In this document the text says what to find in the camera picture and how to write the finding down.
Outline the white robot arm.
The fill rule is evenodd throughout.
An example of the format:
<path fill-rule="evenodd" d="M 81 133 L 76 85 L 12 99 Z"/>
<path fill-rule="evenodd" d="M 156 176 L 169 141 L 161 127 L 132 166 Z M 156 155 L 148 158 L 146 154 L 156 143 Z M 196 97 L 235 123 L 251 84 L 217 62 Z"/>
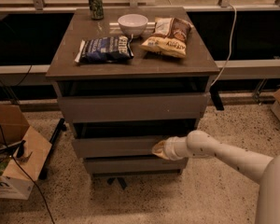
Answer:
<path fill-rule="evenodd" d="M 210 134 L 195 130 L 184 137 L 169 137 L 152 148 L 168 161 L 211 156 L 259 184 L 255 224 L 280 224 L 280 155 L 270 157 L 219 142 Z"/>

